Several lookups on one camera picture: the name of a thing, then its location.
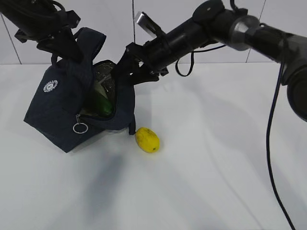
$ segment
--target yellow lemon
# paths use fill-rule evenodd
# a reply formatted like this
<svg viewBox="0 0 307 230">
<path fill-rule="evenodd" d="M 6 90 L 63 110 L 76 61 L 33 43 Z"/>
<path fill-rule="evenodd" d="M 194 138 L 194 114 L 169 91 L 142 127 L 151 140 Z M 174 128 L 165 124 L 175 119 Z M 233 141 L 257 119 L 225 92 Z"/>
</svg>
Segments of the yellow lemon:
<svg viewBox="0 0 307 230">
<path fill-rule="evenodd" d="M 135 134 L 139 147 L 148 153 L 157 152 L 160 148 L 159 137 L 149 128 L 140 128 Z"/>
</svg>

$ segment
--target black wire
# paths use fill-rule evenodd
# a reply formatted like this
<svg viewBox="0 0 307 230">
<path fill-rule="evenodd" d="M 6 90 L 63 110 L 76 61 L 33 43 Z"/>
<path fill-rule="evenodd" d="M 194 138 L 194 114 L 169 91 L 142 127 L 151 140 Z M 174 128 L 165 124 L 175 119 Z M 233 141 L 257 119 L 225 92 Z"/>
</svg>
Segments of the black wire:
<svg viewBox="0 0 307 230">
<path fill-rule="evenodd" d="M 230 6 L 234 11 L 238 11 L 239 8 L 235 4 L 235 0 L 230 0 Z"/>
<path fill-rule="evenodd" d="M 274 176 L 273 176 L 273 171 L 272 171 L 271 151 L 270 151 L 270 134 L 271 134 L 272 121 L 273 121 L 274 111 L 275 111 L 275 108 L 276 108 L 277 98 L 278 98 L 278 94 L 279 94 L 279 90 L 280 90 L 280 86 L 281 86 L 281 82 L 282 82 L 283 72 L 284 72 L 284 68 L 285 68 L 286 55 L 287 55 L 288 48 L 289 48 L 289 44 L 288 44 L 287 37 L 286 37 L 285 33 L 282 33 L 282 36 L 283 36 L 283 60 L 282 60 L 280 70 L 279 70 L 277 85 L 276 85 L 276 89 L 275 89 L 274 99 L 273 99 L 273 102 L 272 102 L 272 107 L 271 107 L 269 122 L 268 122 L 268 128 L 267 128 L 267 134 L 266 134 L 267 163 L 268 163 L 270 180 L 271 180 L 271 184 L 272 184 L 272 188 L 273 188 L 276 200 L 277 200 L 279 206 L 281 207 L 281 209 L 282 209 L 291 229 L 295 230 L 295 227 L 294 227 L 294 225 L 291 221 L 291 218 L 289 217 L 289 214 L 287 213 L 287 210 L 285 209 L 285 207 L 284 207 L 284 205 L 283 205 L 283 203 L 282 203 L 282 201 L 279 197 L 279 194 L 277 192 L 277 188 L 276 188 L 276 184 L 275 184 L 275 180 L 274 180 Z"/>
<path fill-rule="evenodd" d="M 57 1 L 54 1 L 54 0 L 50 0 L 50 3 L 52 3 L 53 5 L 58 6 L 62 11 L 65 11 L 65 8 L 64 8 L 64 6 L 61 3 L 57 2 Z"/>
<path fill-rule="evenodd" d="M 226 45 L 222 45 L 222 46 L 218 46 L 218 47 L 215 47 L 215 48 L 211 48 L 211 49 L 206 49 L 206 50 L 199 50 L 199 51 L 192 51 L 191 52 L 191 65 L 190 65 L 190 69 L 188 71 L 188 73 L 186 75 L 182 74 L 179 70 L 179 67 L 178 67 L 178 64 L 179 64 L 179 61 L 180 59 L 176 62 L 175 64 L 175 69 L 176 69 L 176 72 L 177 74 L 179 74 L 181 77 L 187 77 L 188 75 L 190 75 L 192 72 L 193 72 L 193 68 L 194 68 L 194 64 L 195 64 L 195 60 L 194 60 L 194 54 L 195 53 L 204 53 L 204 52 L 209 52 L 209 51 L 213 51 L 213 50 L 216 50 L 216 49 L 220 49 L 220 48 L 223 48 L 225 47 Z"/>
</svg>

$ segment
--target white surface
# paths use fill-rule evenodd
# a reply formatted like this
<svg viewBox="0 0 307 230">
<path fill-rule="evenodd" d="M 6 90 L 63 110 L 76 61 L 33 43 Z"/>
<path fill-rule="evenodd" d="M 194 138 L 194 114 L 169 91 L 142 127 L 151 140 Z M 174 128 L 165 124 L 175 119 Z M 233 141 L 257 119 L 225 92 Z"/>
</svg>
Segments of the white surface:
<svg viewBox="0 0 307 230">
<path fill-rule="evenodd" d="M 81 27 L 90 27 L 107 35 L 102 52 L 96 58 L 97 62 L 105 59 L 118 62 L 125 47 L 133 41 L 132 4 L 127 0 L 61 0 L 67 11 L 74 10 L 81 22 Z M 5 19 L 12 37 L 17 27 Z M 51 55 L 36 49 L 36 42 L 25 44 L 13 39 L 18 55 L 23 64 L 50 63 Z"/>
<path fill-rule="evenodd" d="M 192 17 L 196 8 L 204 0 L 135 0 L 135 12 L 146 12 L 164 32 L 168 33 L 181 23 Z M 231 9 L 229 0 L 223 0 L 227 9 Z M 260 17 L 264 0 L 236 0 L 240 7 L 249 9 L 249 14 Z M 138 25 L 136 25 L 136 41 L 143 45 L 152 38 Z M 221 62 L 246 62 L 248 50 L 238 52 L 232 48 L 225 47 L 210 53 L 201 53 L 195 55 L 196 63 L 221 63 Z M 182 58 L 182 63 L 190 63 L 190 55 Z"/>
<path fill-rule="evenodd" d="M 0 65 L 2 64 L 19 64 L 19 61 L 0 15 Z"/>
<path fill-rule="evenodd" d="M 143 153 L 124 130 L 64 154 L 23 123 L 46 65 L 0 66 L 0 229 L 288 230 L 269 182 L 265 131 L 278 65 L 173 67 L 136 86 L 138 127 L 160 137 Z M 307 229 L 307 124 L 282 88 L 272 127 L 277 187 Z"/>
<path fill-rule="evenodd" d="M 306 0 L 267 0 L 261 22 L 289 33 L 307 36 Z M 252 50 L 248 62 L 268 62 L 269 58 Z"/>
</svg>

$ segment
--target white table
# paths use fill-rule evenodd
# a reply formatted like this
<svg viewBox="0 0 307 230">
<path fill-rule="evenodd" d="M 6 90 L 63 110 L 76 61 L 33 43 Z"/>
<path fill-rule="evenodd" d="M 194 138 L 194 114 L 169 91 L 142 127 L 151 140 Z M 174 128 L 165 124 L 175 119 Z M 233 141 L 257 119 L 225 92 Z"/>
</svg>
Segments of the white table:
<svg viewBox="0 0 307 230">
<path fill-rule="evenodd" d="M 23 122 L 46 65 L 0 66 L 1 230 L 288 230 L 266 166 L 265 131 L 279 66 L 198 64 L 136 86 L 142 152 L 127 130 L 69 154 Z M 278 190 L 307 229 L 307 123 L 281 90 L 272 127 Z"/>
</svg>

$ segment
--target bottle inside bag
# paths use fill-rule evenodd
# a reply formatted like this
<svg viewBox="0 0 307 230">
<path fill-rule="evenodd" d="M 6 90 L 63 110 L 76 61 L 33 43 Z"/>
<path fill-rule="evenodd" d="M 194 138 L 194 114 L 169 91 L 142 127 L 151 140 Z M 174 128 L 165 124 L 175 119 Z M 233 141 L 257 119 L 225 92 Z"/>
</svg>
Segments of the bottle inside bag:
<svg viewBox="0 0 307 230">
<path fill-rule="evenodd" d="M 94 86 L 83 104 L 82 115 L 108 118 L 113 114 L 115 82 L 110 72 L 115 65 L 112 61 L 103 61 L 94 66 Z"/>
</svg>

